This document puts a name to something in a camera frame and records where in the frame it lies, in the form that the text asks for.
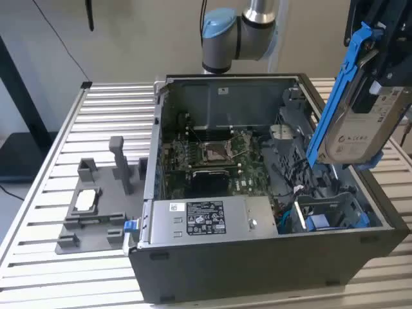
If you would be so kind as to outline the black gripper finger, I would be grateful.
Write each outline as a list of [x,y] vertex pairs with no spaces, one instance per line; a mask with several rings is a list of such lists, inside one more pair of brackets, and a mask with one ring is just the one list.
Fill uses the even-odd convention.
[[352,97],[354,113],[369,113],[377,99],[376,91],[370,92],[374,82],[379,82],[384,73],[384,56],[374,48],[365,53],[357,63],[357,74],[353,80],[355,94]]

